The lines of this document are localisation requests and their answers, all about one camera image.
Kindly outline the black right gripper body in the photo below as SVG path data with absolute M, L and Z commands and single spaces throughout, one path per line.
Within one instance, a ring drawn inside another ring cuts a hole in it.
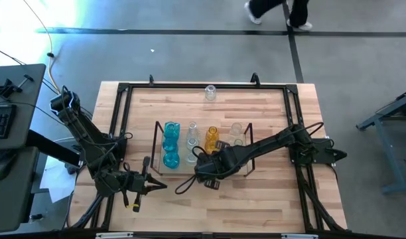
M 214 155 L 209 155 L 201 146 L 195 146 L 194 149 L 201 150 L 199 154 L 194 154 L 197 158 L 194 166 L 194 178 L 206 188 L 219 189 L 221 179 L 236 173 L 236 165 L 225 166 L 218 151 Z

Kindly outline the tall diamond-cut clear vase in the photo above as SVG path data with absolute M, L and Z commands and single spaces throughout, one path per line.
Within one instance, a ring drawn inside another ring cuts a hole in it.
M 198 130 L 197 123 L 195 121 L 190 122 L 188 125 L 187 138 L 198 139 L 199 137 L 200 132 Z

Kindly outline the white table edge bracket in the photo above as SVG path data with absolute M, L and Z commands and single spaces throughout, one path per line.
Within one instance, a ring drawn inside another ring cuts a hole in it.
M 316 234 L 292 234 L 286 233 L 281 235 L 281 239 L 319 239 Z
M 97 233 L 95 239 L 130 239 L 133 237 L 132 232 L 102 232 Z

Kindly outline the honeycomb yellow glass vase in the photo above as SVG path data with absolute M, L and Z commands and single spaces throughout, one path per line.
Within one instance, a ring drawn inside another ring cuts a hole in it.
M 210 139 L 207 140 L 204 146 L 204 149 L 207 154 L 212 154 L 214 151 L 219 151 L 219 149 L 216 147 L 216 139 Z

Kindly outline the black desk clamp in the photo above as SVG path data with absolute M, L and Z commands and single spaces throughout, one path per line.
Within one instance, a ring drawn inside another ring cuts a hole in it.
M 34 82 L 31 76 L 25 74 L 24 77 L 25 79 L 18 86 L 14 85 L 14 83 L 7 78 L 4 85 L 0 85 L 0 97 L 4 100 L 9 100 L 12 93 L 21 93 L 23 91 L 22 86 L 26 82 Z

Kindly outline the white paper sheet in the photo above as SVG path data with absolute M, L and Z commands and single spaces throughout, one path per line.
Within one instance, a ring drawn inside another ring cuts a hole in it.
M 76 172 L 69 174 L 65 164 L 51 156 L 46 158 L 40 189 L 48 189 L 52 203 L 56 203 L 74 191 Z

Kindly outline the black computer keyboard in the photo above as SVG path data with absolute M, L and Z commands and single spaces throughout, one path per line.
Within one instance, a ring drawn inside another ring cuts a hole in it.
M 0 139 L 6 139 L 17 111 L 16 105 L 0 105 Z

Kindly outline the round blue glass vase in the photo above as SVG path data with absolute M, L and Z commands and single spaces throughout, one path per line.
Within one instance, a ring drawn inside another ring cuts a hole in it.
M 171 152 L 176 153 L 178 151 L 177 139 L 176 138 L 167 138 L 167 137 L 164 138 L 163 149 L 167 153 L 171 153 Z

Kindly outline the person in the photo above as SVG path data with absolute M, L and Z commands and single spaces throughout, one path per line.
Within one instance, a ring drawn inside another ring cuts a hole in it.
M 281 5 L 284 0 L 249 0 L 244 4 L 244 9 L 247 11 L 249 20 L 259 25 L 261 24 L 262 16 Z M 308 22 L 308 2 L 309 0 L 293 0 L 293 6 L 286 24 L 289 27 L 299 29 L 300 31 L 310 31 L 313 25 Z

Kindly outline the dark grey desk top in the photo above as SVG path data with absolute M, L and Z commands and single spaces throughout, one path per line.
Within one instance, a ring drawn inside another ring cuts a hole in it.
M 25 145 L 45 70 L 44 64 L 0 66 L 0 85 L 4 85 L 8 78 L 18 86 L 25 79 L 25 74 L 34 79 L 34 82 L 26 82 L 22 86 L 21 93 L 12 93 L 9 100 L 0 97 L 0 105 L 12 104 L 17 107 L 8 137 L 0 139 L 0 150 L 18 149 Z
M 36 147 L 15 149 L 9 154 L 11 168 L 0 180 L 0 232 L 16 230 L 26 217 L 38 154 Z

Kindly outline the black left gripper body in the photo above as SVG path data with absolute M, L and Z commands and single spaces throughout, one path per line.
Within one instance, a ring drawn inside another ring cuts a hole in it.
M 141 173 L 137 171 L 131 171 L 127 162 L 123 163 L 123 168 L 126 175 L 125 185 L 122 188 L 123 203 L 126 208 L 132 208 L 133 212 L 139 212 L 139 208 L 133 208 L 132 204 L 139 204 L 141 206 L 141 196 L 145 194 L 146 186 L 145 181 L 147 178 L 147 169 L 150 163 L 150 157 L 145 157 L 143 160 L 143 168 Z M 137 193 L 134 203 L 130 204 L 127 196 L 127 191 Z

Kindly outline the ribbed yellow glass vase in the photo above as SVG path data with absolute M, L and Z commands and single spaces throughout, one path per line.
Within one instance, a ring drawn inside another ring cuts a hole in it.
M 207 141 L 219 140 L 219 131 L 217 127 L 211 126 L 208 128 L 208 131 L 206 132 L 206 140 Z

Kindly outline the black aluminium table frame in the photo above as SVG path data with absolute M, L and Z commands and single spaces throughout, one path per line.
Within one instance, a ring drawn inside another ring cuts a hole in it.
M 227 136 L 233 123 L 252 125 L 255 140 L 276 134 L 295 117 L 286 110 L 283 91 L 293 87 L 272 84 L 257 88 L 251 83 L 222 84 L 213 102 L 203 88 L 188 88 L 180 82 L 167 88 L 132 88 L 127 130 L 133 134 L 127 144 L 126 160 L 140 170 L 143 158 L 157 156 L 161 148 L 156 123 L 176 121 L 182 127 L 196 122 L 201 132 L 210 126 Z M 295 168 L 286 149 L 259 157 L 255 165 L 223 180 L 218 190 L 195 183 L 176 195 L 186 177 L 170 172 L 162 175 L 167 188 L 143 197 L 141 210 L 134 212 L 115 195 L 109 216 L 111 231 L 132 232 L 303 232 L 305 229 Z

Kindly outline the ribbed clear glass jar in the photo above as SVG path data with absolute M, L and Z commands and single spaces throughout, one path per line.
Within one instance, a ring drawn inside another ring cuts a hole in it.
M 189 152 L 185 158 L 186 165 L 194 167 L 197 164 L 198 157 L 195 156 L 192 152 Z

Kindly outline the black computer mouse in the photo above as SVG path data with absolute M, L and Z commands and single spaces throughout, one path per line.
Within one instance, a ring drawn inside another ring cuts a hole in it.
M 14 151 L 7 151 L 0 155 L 0 181 L 8 176 L 16 157 L 17 154 Z

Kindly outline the round clear glass vase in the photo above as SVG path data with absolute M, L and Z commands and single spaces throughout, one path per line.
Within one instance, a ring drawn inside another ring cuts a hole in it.
M 192 151 L 194 147 L 199 146 L 199 145 L 200 145 L 199 140 L 197 138 L 195 138 L 195 137 L 189 137 L 186 140 L 186 148 L 189 151 Z

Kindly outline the tall embossed blue glass vase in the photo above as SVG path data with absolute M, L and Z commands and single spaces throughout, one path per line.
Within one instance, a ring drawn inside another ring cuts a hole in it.
M 165 138 L 177 140 L 180 136 L 180 124 L 173 121 L 166 122 L 163 135 Z

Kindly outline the grey metal table frame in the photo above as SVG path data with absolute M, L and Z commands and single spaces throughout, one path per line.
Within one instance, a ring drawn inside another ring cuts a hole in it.
M 371 126 L 377 131 L 394 178 L 382 187 L 382 193 L 402 193 L 406 191 L 406 92 L 356 124 L 360 131 Z

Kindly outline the short blue glass vase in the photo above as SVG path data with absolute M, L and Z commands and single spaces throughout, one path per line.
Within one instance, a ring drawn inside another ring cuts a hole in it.
M 180 164 L 180 157 L 177 152 L 168 152 L 163 157 L 163 163 L 170 169 L 176 169 Z

